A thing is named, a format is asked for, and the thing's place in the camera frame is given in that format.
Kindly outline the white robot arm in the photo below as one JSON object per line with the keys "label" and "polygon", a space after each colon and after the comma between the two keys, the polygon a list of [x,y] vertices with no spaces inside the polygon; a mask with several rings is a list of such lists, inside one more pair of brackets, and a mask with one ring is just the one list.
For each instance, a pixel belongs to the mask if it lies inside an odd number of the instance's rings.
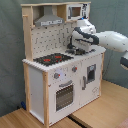
{"label": "white robot arm", "polygon": [[124,52],[120,59],[120,65],[128,70],[128,37],[114,32],[96,32],[96,28],[87,19],[79,19],[72,36],[80,47],[80,42],[99,45],[117,52]]}

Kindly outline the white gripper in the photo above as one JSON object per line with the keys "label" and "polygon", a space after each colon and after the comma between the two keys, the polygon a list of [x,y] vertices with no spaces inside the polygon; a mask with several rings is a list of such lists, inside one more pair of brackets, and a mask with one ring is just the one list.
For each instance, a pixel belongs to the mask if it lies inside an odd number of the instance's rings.
{"label": "white gripper", "polygon": [[89,52],[91,50],[92,42],[92,38],[84,38],[83,40],[76,40],[75,38],[73,38],[72,44],[77,48],[83,49],[85,52]]}

